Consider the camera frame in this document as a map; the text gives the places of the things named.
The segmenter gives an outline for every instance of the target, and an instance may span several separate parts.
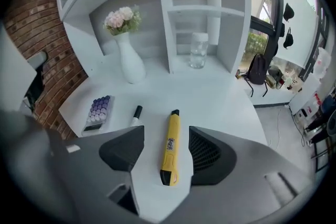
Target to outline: glass jar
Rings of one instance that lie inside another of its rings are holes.
[[[192,68],[200,69],[205,65],[206,52],[209,44],[207,33],[193,33],[191,41],[190,62]]]

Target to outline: white vase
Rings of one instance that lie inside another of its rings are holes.
[[[113,36],[120,50],[121,69],[129,83],[137,83],[146,77],[146,70],[142,59],[130,43],[130,34],[122,33]]]

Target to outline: desk surface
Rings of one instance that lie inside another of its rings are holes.
[[[81,137],[87,113],[96,98],[115,96],[111,119],[104,132],[130,126],[137,105],[143,106],[140,120],[145,126],[144,149],[131,176],[140,216],[159,222],[189,194],[193,162],[188,150],[189,126],[199,126],[267,145],[258,115],[235,77],[221,63],[211,60],[213,72],[191,69],[169,74],[158,58],[145,60],[147,77],[138,84],[127,83],[119,67],[90,77],[60,107],[59,112]],[[163,157],[168,119],[179,109],[181,135],[178,157],[179,182],[163,186],[159,170]]]

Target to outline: black frame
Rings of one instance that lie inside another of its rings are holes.
[[[316,36],[315,36],[315,41],[314,41],[314,45],[312,48],[312,51],[310,53],[309,56],[309,60],[306,64],[306,66],[304,68],[302,68],[300,74],[299,74],[299,78],[304,82],[306,81],[306,79],[308,78],[308,75],[310,73],[313,72],[313,67],[315,64],[315,60],[314,60],[314,54],[315,51],[319,45],[319,37],[320,35],[325,39],[325,43],[322,46],[322,48],[325,48],[326,44],[327,44],[327,40],[328,40],[328,31],[329,31],[329,16],[327,14],[326,9],[323,8],[321,2],[319,0],[316,0],[316,4],[317,4],[317,15],[319,17],[318,20],[318,28],[317,28],[317,32],[316,32]]]
[[[277,50],[278,40],[281,32],[282,13],[284,10],[284,0],[275,0],[272,4],[272,14],[274,14],[273,25],[259,18],[251,16],[250,28],[268,35],[268,41],[264,52],[264,57],[270,65]]]

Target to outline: brick wall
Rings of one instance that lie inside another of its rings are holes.
[[[26,59],[42,50],[48,55],[43,66],[45,89],[35,104],[34,118],[63,139],[76,137],[58,109],[87,75],[59,19],[56,0],[12,0],[4,24]]]

